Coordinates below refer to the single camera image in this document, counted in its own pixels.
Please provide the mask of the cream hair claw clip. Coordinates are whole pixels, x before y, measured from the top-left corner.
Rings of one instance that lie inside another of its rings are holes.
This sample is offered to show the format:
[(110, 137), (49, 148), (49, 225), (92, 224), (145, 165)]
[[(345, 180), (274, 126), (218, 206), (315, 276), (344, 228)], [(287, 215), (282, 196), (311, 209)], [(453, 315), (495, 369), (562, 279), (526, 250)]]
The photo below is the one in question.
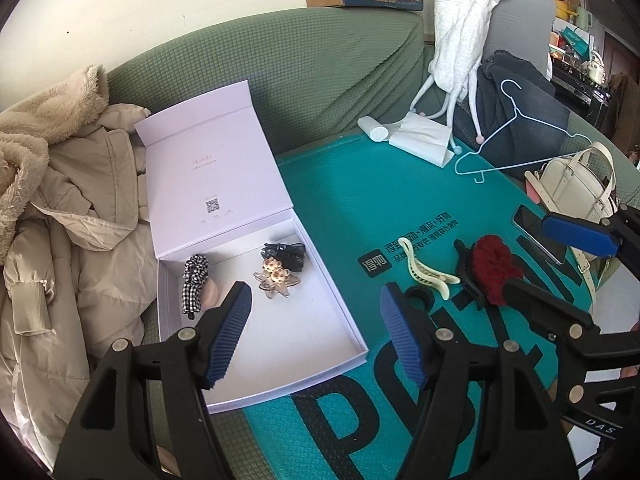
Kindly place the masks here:
[(420, 285), (436, 290), (443, 300), (450, 298), (450, 285), (460, 284), (460, 278), (427, 266), (416, 258), (413, 244), (405, 237), (397, 239), (400, 248), (407, 257), (407, 266), (410, 276)]

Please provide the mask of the red fluffy hair clip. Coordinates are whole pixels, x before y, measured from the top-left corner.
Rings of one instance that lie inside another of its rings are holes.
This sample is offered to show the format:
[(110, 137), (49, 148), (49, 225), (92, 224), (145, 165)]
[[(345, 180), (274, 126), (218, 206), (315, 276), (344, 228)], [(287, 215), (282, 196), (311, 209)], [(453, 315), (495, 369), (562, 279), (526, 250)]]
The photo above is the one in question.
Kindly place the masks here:
[(454, 249), (458, 254), (456, 275), (477, 307), (483, 310), (488, 304), (505, 306), (504, 285), (511, 278), (522, 278), (524, 273), (504, 241), (495, 234), (487, 234), (471, 247), (455, 240)]

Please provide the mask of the pink round puff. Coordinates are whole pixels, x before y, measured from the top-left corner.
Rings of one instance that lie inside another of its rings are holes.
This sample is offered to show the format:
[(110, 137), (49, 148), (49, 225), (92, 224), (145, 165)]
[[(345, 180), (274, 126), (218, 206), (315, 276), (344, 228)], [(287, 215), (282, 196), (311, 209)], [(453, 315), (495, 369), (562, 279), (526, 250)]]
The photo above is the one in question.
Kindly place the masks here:
[(218, 306), (219, 289), (211, 278), (206, 278), (201, 289), (200, 305), (202, 310)]

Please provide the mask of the cream leather handbag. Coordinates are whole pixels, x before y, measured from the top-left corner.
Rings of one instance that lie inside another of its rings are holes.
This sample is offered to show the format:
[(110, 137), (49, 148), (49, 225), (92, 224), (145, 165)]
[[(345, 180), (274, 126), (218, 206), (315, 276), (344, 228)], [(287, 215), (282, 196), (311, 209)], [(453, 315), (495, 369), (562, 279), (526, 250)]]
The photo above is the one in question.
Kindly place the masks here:
[[(591, 155), (608, 165), (607, 184), (589, 168)], [(600, 142), (593, 142), (574, 155), (549, 160), (541, 172), (525, 171), (524, 178), (527, 189), (534, 192), (548, 211), (596, 223), (617, 211), (614, 160), (610, 150)]]

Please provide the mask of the black smartphone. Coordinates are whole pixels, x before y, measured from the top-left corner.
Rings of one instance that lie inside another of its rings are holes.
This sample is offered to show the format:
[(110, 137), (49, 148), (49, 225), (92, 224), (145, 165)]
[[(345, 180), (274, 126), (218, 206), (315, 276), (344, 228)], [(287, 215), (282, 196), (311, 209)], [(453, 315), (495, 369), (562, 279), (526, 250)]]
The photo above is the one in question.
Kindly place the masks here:
[(541, 218), (525, 205), (518, 206), (512, 222), (556, 264), (564, 264), (567, 247), (544, 234)]

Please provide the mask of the black white gingham scrunchie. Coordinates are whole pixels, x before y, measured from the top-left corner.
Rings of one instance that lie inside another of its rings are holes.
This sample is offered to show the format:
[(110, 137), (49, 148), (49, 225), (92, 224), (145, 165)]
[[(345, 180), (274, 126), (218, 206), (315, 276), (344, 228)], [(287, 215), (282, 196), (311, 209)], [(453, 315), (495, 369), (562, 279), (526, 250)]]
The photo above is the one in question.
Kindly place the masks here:
[(191, 256), (184, 264), (182, 274), (182, 313), (194, 320), (201, 312), (201, 296), (208, 279), (208, 259), (204, 255)]

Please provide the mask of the flower transparent hair clip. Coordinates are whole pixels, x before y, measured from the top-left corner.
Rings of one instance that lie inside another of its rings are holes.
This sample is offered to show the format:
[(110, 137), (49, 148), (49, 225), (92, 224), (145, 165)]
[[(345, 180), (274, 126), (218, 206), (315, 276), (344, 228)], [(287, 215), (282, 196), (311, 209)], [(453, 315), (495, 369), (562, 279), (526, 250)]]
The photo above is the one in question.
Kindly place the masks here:
[(290, 296), (288, 290), (300, 283), (300, 278), (297, 275), (294, 275), (282, 266), (281, 261), (273, 257), (262, 260), (262, 270), (254, 273), (254, 279), (258, 281), (259, 289), (265, 293), (268, 299), (273, 299), (277, 295), (288, 297)]

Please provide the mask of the black ribbon hair clip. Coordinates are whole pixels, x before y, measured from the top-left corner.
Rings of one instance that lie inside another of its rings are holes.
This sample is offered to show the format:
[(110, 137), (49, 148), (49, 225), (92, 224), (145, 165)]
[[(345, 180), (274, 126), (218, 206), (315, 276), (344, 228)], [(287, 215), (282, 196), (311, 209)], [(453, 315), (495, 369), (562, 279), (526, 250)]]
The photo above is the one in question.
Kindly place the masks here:
[(285, 269), (300, 272), (305, 264), (306, 246), (303, 243), (266, 243), (260, 254), (264, 259), (276, 259)]

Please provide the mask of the white gift box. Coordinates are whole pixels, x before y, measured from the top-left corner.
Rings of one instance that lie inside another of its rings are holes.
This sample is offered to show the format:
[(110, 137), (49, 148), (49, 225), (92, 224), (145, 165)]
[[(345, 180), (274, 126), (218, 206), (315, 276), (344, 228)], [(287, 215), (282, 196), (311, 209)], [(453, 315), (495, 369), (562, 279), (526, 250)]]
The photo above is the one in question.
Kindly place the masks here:
[[(203, 255), (221, 294), (250, 286), (252, 310), (227, 373), (204, 393), (220, 413), (288, 396), (366, 362), (368, 348), (299, 219), (246, 81), (162, 110), (137, 124), (157, 260), (160, 338), (192, 326), (182, 310), (186, 260)], [(262, 248), (305, 246), (300, 281), (286, 294), (259, 288)]]

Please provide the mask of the dark navy clothing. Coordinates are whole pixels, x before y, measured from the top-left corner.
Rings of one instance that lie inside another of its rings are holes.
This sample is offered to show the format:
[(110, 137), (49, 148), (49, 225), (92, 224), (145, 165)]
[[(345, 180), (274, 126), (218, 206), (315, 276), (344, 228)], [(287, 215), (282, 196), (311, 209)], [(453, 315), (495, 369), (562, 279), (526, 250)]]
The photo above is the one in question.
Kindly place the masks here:
[(463, 103), (454, 111), (452, 133), (480, 152), (464, 162), (475, 169), (481, 160), (513, 179), (539, 169), (559, 155), (568, 135), (570, 111), (557, 99), (553, 84), (532, 63), (498, 50), (477, 70), (476, 114)]

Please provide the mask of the beige puffer coat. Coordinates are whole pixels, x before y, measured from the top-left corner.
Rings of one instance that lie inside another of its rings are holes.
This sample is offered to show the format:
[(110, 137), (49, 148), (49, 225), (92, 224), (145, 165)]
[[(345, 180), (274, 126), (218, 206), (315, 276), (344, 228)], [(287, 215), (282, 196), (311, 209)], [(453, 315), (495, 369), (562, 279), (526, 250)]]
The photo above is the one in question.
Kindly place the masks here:
[(140, 342), (156, 296), (145, 154), (148, 111), (107, 107), (53, 145), (1, 274), (1, 411), (52, 468), (93, 367), (119, 338)]

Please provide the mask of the white lint roller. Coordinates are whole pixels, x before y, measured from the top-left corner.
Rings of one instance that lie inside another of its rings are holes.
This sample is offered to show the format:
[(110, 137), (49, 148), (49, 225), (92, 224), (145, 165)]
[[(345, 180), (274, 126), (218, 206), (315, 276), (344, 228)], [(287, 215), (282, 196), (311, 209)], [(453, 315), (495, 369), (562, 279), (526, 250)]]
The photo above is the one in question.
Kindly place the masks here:
[(370, 116), (360, 117), (357, 125), (373, 142), (385, 142), (390, 136), (388, 129)]

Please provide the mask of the grey chair back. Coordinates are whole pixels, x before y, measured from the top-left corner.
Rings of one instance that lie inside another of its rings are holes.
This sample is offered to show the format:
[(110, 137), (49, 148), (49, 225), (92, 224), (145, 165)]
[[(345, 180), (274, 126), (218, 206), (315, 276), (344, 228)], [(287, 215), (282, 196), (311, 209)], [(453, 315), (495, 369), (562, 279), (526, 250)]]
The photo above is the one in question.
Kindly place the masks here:
[(555, 20), (553, 0), (500, 0), (491, 12), (484, 58), (505, 50), (552, 78), (549, 39)]

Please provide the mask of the cream fleece jacket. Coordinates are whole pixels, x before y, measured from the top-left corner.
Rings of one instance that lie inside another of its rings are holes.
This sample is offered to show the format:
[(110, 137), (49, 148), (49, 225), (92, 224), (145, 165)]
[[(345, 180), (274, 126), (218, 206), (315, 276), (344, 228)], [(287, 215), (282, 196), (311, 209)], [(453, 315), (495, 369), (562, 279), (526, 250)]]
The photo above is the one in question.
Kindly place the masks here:
[(90, 65), (1, 113), (2, 258), (48, 168), (49, 146), (95, 122), (109, 98), (104, 68)]

